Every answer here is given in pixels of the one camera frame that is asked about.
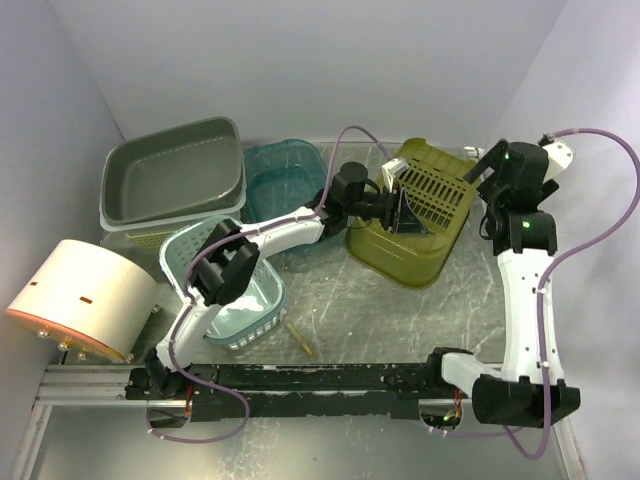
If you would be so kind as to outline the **olive green plastic basket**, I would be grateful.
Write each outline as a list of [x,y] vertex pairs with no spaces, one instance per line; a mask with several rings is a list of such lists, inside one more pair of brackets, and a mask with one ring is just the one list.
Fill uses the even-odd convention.
[[396,155],[409,164],[399,184],[427,232],[391,233],[377,220],[356,219],[346,233],[345,246],[352,257],[374,271],[420,289],[435,282],[467,220],[476,190],[464,176],[474,162],[423,138],[406,140]]

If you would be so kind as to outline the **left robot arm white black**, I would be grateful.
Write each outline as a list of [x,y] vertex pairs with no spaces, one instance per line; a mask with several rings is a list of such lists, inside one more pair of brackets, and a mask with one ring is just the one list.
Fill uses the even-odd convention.
[[403,159],[387,161],[383,183],[376,185],[364,165],[348,162],[328,177],[311,201],[291,213],[244,226],[233,220],[219,222],[187,267],[183,305],[176,319],[145,359],[151,390],[165,399],[184,392],[185,370],[193,362],[195,343],[208,328],[207,314],[238,300],[260,261],[331,238],[351,219],[376,220],[391,234],[428,235],[400,184],[407,169]]

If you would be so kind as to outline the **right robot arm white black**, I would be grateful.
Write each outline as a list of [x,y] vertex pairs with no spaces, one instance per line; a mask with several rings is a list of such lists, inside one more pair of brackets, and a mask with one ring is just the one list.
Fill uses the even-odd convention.
[[540,428],[575,412],[581,392],[567,385],[556,342],[548,268],[558,250],[556,222],[540,210],[555,193],[555,176],[574,151],[561,140],[500,140],[464,176],[486,210],[505,301],[505,352],[492,369],[471,352],[437,348],[424,374],[426,390],[443,398],[457,389],[482,424]]

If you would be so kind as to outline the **light blue perforated basket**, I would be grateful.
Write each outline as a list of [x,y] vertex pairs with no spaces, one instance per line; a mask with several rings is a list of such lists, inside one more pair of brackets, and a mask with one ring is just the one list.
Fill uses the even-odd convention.
[[[160,247],[159,263],[170,285],[181,300],[187,268],[215,226],[227,215],[214,215],[187,225],[169,235]],[[266,261],[260,261],[245,293],[222,307],[219,313],[209,313],[204,337],[212,344],[238,350],[273,329],[280,320],[286,300],[285,283]]]

